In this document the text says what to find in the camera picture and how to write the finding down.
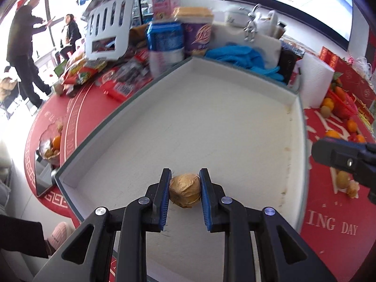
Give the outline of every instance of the metal bolt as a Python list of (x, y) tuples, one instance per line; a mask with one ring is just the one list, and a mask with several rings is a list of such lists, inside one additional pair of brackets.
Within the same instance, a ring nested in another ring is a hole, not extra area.
[(139, 204), (148, 204), (149, 201), (150, 201), (149, 197), (144, 196), (144, 197), (141, 197), (141, 198), (138, 200), (138, 203), (139, 203)]
[(231, 203), (232, 203), (232, 198), (231, 198), (231, 197), (228, 197), (228, 196), (223, 196), (223, 197), (221, 198), (221, 201), (222, 201), (222, 203), (224, 203), (224, 204), (231, 204)]
[(273, 208), (267, 207), (264, 209), (264, 213), (269, 216), (273, 216), (276, 213), (276, 210)]
[(106, 208), (104, 207), (99, 207), (95, 209), (95, 214), (96, 215), (103, 215), (106, 213)]

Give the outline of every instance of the tray rim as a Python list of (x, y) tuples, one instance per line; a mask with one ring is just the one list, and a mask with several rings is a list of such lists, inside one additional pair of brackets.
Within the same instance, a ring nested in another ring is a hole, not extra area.
[(224, 65), (226, 67), (231, 67), (231, 68), (233, 68), (235, 70), (242, 71), (242, 72), (245, 72), (247, 74), (254, 75), (254, 76), (256, 76), (256, 77), (258, 77), (260, 79), (266, 80), (267, 82), (270, 82), (271, 84), (274, 84), (274, 85), (276, 85), (276, 86), (278, 86), (278, 87), (280, 87), (282, 89), (287, 90), (289, 93), (291, 93), (291, 94), (293, 94), (293, 95), (295, 95), (297, 97), (298, 105), (300, 107), (300, 112), (301, 112), (302, 121), (303, 121), (303, 128), (304, 128), (304, 130), (303, 130), (303, 139), (304, 139), (303, 145), (305, 146), (304, 150), (303, 150), (303, 153), (304, 153), (304, 156), (305, 156), (305, 160), (303, 161), (303, 164), (304, 164), (304, 166), (303, 166), (303, 170), (304, 170), (304, 178), (303, 178), (304, 179), (304, 184), (303, 184), (303, 192), (302, 192), (302, 201), (301, 201), (301, 204), (300, 204), (300, 213), (299, 213), (298, 223), (297, 223), (297, 227), (296, 227), (296, 231), (298, 233), (300, 233), (300, 231), (302, 230), (302, 227), (303, 227), (303, 223), (304, 223), (305, 210), (306, 210), (306, 205), (307, 205), (307, 200), (308, 200), (308, 190), (309, 190), (309, 170), (308, 170), (308, 164), (309, 164), (309, 162), (308, 161), (309, 161), (309, 158), (307, 156), (307, 138), (308, 138), (308, 136), (307, 136), (307, 130), (306, 130), (306, 119), (305, 119), (304, 108), (303, 108), (302, 101), (300, 99), (299, 93), (298, 92), (294, 92), (291, 89), (287, 88), (287, 86), (284, 85), (281, 82), (273, 80), (273, 79), (271, 79), (271, 78), (269, 78), (267, 76), (255, 73), (255, 72), (253, 72), (251, 70), (247, 70), (247, 69), (244, 69), (242, 67), (238, 67), (238, 66), (232, 65), (230, 63), (221, 62), (221, 61), (209, 59), (209, 58), (206, 58), (206, 57), (196, 57), (196, 56), (195, 57), (189, 57), (189, 58), (183, 60), (182, 62), (176, 64), (171, 69), (168, 69), (167, 71), (165, 71), (164, 73), (162, 73), (160, 76), (158, 76), (157, 78), (155, 78), (152, 82), (150, 82), (149, 84), (147, 84), (144, 88), (142, 88), (141, 90), (139, 90), (138, 92), (136, 92), (134, 94), (134, 96), (132, 96), (130, 99), (128, 99), (125, 102), (123, 102), (108, 117), (106, 117), (85, 138), (85, 140), (82, 141), (82, 143), (80, 145), (77, 146), (77, 148), (73, 151), (73, 153), (68, 157), (68, 159), (63, 163), (63, 165), (58, 169), (58, 171), (55, 174), (54, 178), (55, 178), (57, 186), (59, 187), (61, 193), (63, 194), (63, 196), (65, 198), (65, 201), (68, 203), (68, 205), (69, 205), (70, 209), (72, 210), (73, 214), (77, 217), (77, 219), (80, 221), (80, 223), (82, 223), (85, 220), (83, 218), (83, 216), (81, 215), (81, 213), (77, 210), (76, 206), (74, 205), (74, 203), (70, 199), (69, 195), (67, 194), (67, 192), (66, 192), (66, 190), (64, 188), (63, 182), (60, 181), (60, 176), (63, 174), (63, 172), (65, 171), (66, 167), (74, 160), (74, 158), (78, 155), (78, 153), (80, 153), (82, 151), (82, 149), (87, 145), (87, 143), (97, 133), (99, 133), (104, 128), (104, 126), (107, 125), (107, 123), (109, 121), (111, 121), (115, 116), (117, 116), (125, 107), (127, 107), (131, 102), (133, 102), (136, 98), (138, 98), (139, 96), (141, 96), (146, 90), (148, 90), (149, 88), (151, 88), (157, 82), (159, 82), (164, 77), (166, 77), (168, 74), (172, 73), (173, 71), (175, 71), (176, 69), (178, 69), (182, 65), (190, 62), (192, 59), (204, 59), (205, 61), (209, 61), (209, 62), (213, 62), (213, 63), (216, 63), (216, 64)]

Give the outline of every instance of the dark jacket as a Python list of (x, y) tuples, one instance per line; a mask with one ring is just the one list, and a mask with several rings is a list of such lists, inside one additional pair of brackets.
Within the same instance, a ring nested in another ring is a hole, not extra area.
[[(69, 44), (72, 46), (72, 52), (76, 51), (76, 40), (82, 38), (81, 33), (78, 29), (78, 25), (75, 21), (71, 20), (67, 28), (67, 37), (69, 39)], [(63, 41), (60, 40), (60, 47), (63, 48)]]
[(6, 60), (12, 64), (15, 57), (33, 54), (33, 35), (46, 30), (46, 26), (34, 28), (34, 24), (42, 23), (43, 19), (33, 16), (30, 5), (24, 5), (16, 11), (9, 31)]

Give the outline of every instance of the tiled floor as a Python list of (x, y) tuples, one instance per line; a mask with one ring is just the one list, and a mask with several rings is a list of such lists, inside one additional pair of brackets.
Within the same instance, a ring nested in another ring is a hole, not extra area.
[[(0, 116), (0, 138), (5, 140), (14, 161), (11, 195), (6, 207), (10, 216), (30, 221), (39, 221), (43, 226), (44, 237), (48, 237), (55, 226), (65, 221), (73, 228), (70, 218), (60, 216), (43, 206), (31, 192), (24, 172), (24, 150), (34, 118), (25, 104), (19, 106), (10, 120)], [(46, 259), (23, 256), (31, 273), (35, 275)]]

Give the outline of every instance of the standing man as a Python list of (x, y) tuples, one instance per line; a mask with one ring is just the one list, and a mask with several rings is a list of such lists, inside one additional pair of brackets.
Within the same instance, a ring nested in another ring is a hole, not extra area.
[(30, 102), (38, 108), (42, 105), (42, 100), (35, 93), (33, 83), (46, 95), (50, 95), (52, 92), (50, 86), (39, 77), (39, 70), (31, 57), (33, 54), (33, 35), (45, 31), (52, 23), (52, 20), (50, 20), (41, 27), (33, 27), (34, 24), (45, 22), (42, 18), (31, 14), (31, 11), (39, 2), (40, 0), (30, 0), (28, 4), (21, 6), (16, 11), (9, 31), (6, 56), (6, 60), (12, 67), (16, 68), (21, 79), (20, 87), (29, 97)]

